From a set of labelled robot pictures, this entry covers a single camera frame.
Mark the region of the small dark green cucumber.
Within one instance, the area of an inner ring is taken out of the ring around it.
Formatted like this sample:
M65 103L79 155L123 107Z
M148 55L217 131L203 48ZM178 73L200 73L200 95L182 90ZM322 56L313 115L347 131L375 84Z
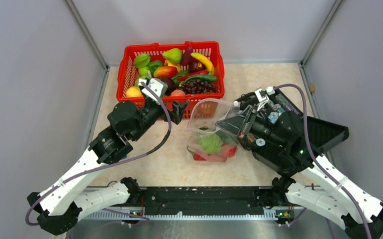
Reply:
M236 138L236 136L231 135L231 134L224 132L222 130L217 131L216 135L218 135L220 137L223 144L228 144L228 145L232 145L232 146L237 146L239 144L239 141Z

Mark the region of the red apple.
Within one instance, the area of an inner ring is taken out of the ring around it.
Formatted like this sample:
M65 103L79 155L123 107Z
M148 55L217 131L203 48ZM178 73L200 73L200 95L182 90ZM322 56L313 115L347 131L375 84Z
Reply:
M225 144L221 148L222 154L225 155L227 158L235 156L237 150L238 150L237 146L233 146L229 144Z

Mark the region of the round green cabbage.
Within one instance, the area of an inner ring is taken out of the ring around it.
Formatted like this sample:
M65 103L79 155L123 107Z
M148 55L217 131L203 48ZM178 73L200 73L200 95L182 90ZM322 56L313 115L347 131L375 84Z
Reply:
M198 140L198 144L203 152L216 154L221 151L222 139L217 134L206 135Z

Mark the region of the dark purple grape bunch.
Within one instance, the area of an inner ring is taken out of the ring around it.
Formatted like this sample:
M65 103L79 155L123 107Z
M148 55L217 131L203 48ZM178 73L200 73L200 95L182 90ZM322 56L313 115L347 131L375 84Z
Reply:
M190 80L184 83L182 86L179 86L179 89L182 90L186 95L196 95L196 94L206 94L206 93L216 93L217 86L210 81L195 79Z

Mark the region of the clear zip top bag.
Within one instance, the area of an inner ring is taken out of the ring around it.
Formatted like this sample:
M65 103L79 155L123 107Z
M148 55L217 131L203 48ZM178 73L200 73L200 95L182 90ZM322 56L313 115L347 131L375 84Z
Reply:
M215 123L229 111L233 106L232 103L220 99L208 98L198 102L192 112L191 118L187 125L187 131L190 132L190 137L186 145L187 152L193 159L194 153L207 154L202 151L198 144L198 140L206 135L215 134L219 129Z

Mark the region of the orange green mango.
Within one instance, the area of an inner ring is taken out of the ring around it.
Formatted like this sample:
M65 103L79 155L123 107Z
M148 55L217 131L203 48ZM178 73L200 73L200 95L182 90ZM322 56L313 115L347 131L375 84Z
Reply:
M154 71L153 77L154 78L171 78L175 76L177 73L178 73L177 67L161 66Z

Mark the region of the red chili pepper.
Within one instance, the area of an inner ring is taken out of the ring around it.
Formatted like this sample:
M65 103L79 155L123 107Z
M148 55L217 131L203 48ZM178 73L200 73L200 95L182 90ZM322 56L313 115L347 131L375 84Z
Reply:
M195 161L207 161L207 162L221 162L224 163L227 161L227 157L223 155L217 155L217 154L199 154L194 153L193 159Z

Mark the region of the red plastic shopping basket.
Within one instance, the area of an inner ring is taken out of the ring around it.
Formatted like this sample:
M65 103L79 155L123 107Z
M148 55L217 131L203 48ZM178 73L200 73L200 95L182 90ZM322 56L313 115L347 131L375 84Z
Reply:
M162 56L163 52L172 48L182 50L182 59L178 65L169 62ZM187 77L196 74L209 74L201 62L191 57L192 52L198 52L208 57L213 63L214 75L217 77L217 81L213 82L217 86L216 93L186 95L179 89L179 83ZM144 106L144 97L138 92L138 79L153 77L154 71L161 66L173 66L178 69L175 76L159 79L168 85L163 96L165 103L189 101L189 106L184 114L186 119L190 118L192 109L198 102L206 98L221 99L224 97L225 72L219 43L216 41L186 41L177 44L151 43L127 46L118 71L117 100L120 102L132 101L138 108Z

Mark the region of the green pear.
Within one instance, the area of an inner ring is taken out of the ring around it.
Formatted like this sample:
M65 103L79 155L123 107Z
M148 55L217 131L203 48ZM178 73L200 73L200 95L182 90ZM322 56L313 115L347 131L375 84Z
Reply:
M183 55L182 50L178 48L172 48L168 51L163 52L162 54L164 59L176 65L180 64L182 55Z

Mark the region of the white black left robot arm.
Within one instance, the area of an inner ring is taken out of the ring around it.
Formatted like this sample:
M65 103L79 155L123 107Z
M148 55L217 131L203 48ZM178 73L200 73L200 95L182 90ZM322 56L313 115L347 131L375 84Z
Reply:
M163 119L169 126L179 124L188 102L173 102L172 107L169 110L161 100L149 97L141 108L131 101L116 104L107 117L109 126L89 144L80 159L51 187L28 195L30 211L38 213L36 224L58 236L94 212L118 204L136 205L140 188L131 177L93 192L86 192L85 188L104 170L128 163L131 143L157 120Z

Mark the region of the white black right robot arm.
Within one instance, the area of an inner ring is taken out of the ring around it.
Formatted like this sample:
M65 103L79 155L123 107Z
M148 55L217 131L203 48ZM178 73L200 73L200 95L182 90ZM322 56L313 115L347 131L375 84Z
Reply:
M252 107L216 126L238 138L254 158L275 170L272 199L297 204L334 222L352 239L383 235L383 200L361 189L326 157L328 146L345 140L348 129L302 112L263 116Z

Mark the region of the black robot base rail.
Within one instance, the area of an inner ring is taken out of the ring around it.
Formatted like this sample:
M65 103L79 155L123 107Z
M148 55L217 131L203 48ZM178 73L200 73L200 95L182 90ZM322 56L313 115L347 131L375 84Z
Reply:
M120 208L141 216L181 216L196 219L241 219L251 216L279 224L296 219L295 205L272 187L147 187Z

